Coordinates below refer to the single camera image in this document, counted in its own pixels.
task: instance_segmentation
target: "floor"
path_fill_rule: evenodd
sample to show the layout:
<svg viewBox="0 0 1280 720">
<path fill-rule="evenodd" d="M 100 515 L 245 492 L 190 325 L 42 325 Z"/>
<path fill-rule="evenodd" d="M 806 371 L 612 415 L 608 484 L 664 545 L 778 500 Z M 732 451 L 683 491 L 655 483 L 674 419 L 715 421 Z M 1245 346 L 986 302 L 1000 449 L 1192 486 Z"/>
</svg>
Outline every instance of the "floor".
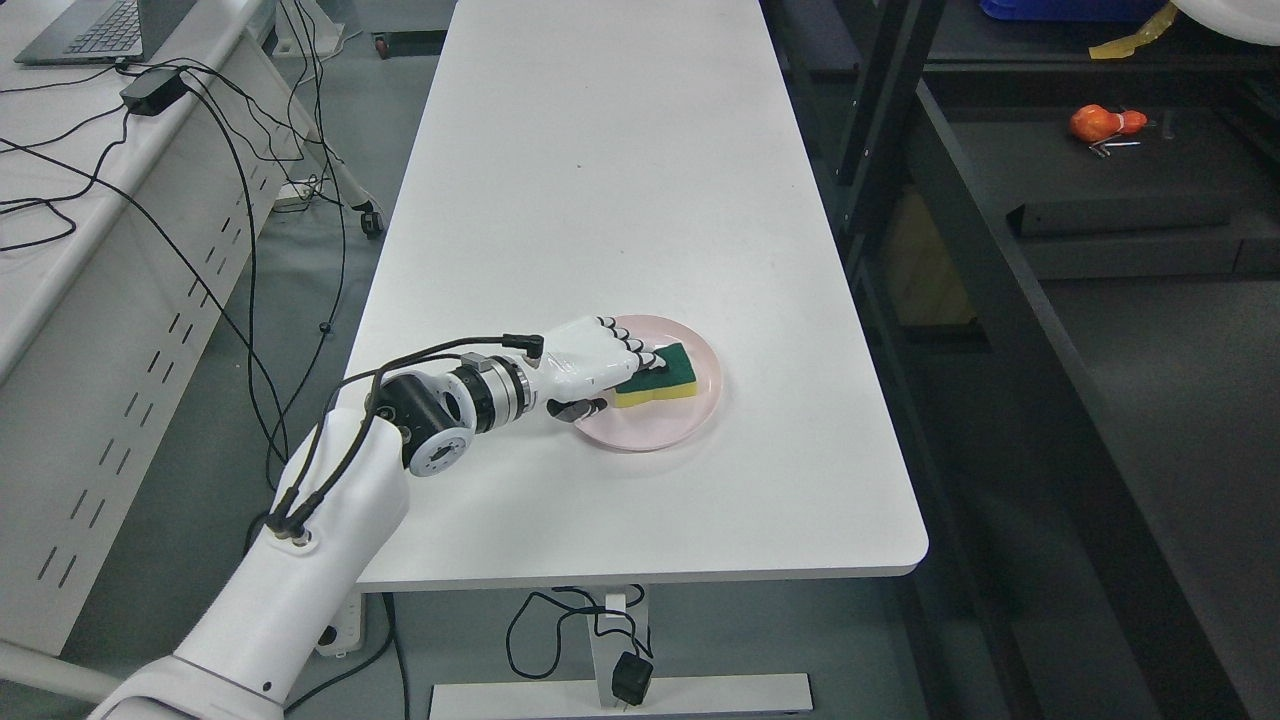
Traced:
<svg viewBox="0 0 1280 720">
<path fill-rule="evenodd" d="M 324 4 L 348 32 L 361 27 L 351 3 Z M 282 63 L 297 77 L 298 63 Z M 324 120 L 333 145 L 394 222 L 394 204 L 435 58 L 379 60 L 369 35 L 353 37 L 326 64 Z M 401 202 L 412 199 L 399 199 Z M 289 413 L 296 446 L 342 373 L 378 261 L 347 214 L 342 301 L 315 370 Z M 326 319 L 339 282 L 338 214 L 315 206 L 273 215 L 259 241 L 256 299 L 260 347 L 285 396 L 292 393 Z M 247 282 L 230 304 L 243 316 Z M 266 506 L 265 443 L 250 406 L 244 351 L 221 325 L 142 484 L 119 539 L 63 657 L 118 676 L 166 655 L 198 619 L 236 568 L 244 530 Z M 814 719 L 925 717 L 927 710 L 899 618 L 892 580 L 687 584 L 653 589 L 658 674 L 794 673 L 812 675 Z M 503 633 L 524 600 L 518 591 L 397 596 L 407 655 L 411 716 L 425 717 L 431 687 L 509 682 Z M 312 656 L 293 696 L 356 664 L 385 632 L 380 607 L 369 612 L 366 650 L 342 660 Z M 570 625 L 557 679 L 590 676 L 584 626 Z M 550 623 L 517 638 L 534 664 L 553 643 Z M 0 684 L 6 719 L 82 717 L 83 703 Z M 298 719 L 396 717 L 401 685 L 392 653 L 316 696 Z"/>
</svg>

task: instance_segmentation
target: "green and yellow sponge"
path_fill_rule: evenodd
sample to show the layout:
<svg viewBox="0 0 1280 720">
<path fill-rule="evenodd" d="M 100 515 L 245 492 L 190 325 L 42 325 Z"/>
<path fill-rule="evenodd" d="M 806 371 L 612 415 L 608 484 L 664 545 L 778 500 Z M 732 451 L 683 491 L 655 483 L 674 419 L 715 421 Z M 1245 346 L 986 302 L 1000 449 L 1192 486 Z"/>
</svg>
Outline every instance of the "green and yellow sponge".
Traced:
<svg viewBox="0 0 1280 720">
<path fill-rule="evenodd" d="M 667 361 L 666 368 L 640 370 L 631 379 L 613 388 L 617 407 L 631 407 L 650 400 L 676 400 L 698 395 L 698 375 L 694 364 L 681 343 L 659 348 L 657 355 Z"/>
</svg>

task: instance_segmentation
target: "orange toy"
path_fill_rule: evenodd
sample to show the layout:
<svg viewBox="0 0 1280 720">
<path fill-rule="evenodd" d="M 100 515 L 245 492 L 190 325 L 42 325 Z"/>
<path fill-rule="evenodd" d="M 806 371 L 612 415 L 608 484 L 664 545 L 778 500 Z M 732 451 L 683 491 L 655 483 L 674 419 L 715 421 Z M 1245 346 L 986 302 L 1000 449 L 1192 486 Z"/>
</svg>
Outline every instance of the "orange toy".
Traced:
<svg viewBox="0 0 1280 720">
<path fill-rule="evenodd" d="M 1137 110 L 1112 113 L 1101 105 L 1085 105 L 1071 115 L 1071 135 L 1084 142 L 1101 142 L 1112 135 L 1133 135 L 1147 124 Z"/>
</svg>

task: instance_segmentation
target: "power strip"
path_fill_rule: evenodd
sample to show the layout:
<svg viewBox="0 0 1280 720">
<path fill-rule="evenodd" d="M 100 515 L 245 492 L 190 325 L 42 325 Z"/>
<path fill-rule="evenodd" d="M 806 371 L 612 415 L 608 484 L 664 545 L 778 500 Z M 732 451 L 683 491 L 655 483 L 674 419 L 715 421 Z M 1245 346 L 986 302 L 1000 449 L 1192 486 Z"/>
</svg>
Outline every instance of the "power strip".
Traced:
<svg viewBox="0 0 1280 720">
<path fill-rule="evenodd" d="M 342 601 L 329 626 L 316 642 L 316 653 L 324 657 L 344 657 L 348 652 L 365 647 L 365 596 L 353 592 Z"/>
<path fill-rule="evenodd" d="M 320 192 L 323 183 L 312 176 L 305 181 L 285 181 L 275 196 L 271 210 L 297 210 L 311 204 L 311 197 Z"/>
</svg>

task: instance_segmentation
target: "robotic arm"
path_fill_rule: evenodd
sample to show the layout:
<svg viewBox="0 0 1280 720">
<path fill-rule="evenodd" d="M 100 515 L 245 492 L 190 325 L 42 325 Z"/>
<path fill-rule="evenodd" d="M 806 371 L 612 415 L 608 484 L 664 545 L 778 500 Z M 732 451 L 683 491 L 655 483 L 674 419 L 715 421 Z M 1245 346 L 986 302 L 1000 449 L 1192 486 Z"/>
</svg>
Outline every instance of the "robotic arm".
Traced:
<svg viewBox="0 0 1280 720">
<path fill-rule="evenodd" d="M 463 355 L 442 375 L 407 360 L 369 373 L 376 387 L 365 411 L 332 410 L 303 441 L 282 473 L 271 519 L 182 644 L 90 717 L 283 717 L 316 638 L 408 512 L 406 469 L 443 471 L 477 434 L 536 405 L 567 421 L 594 414 L 604 407 L 594 396 L 663 365 L 611 318 L 504 337 L 525 352 Z"/>
</svg>

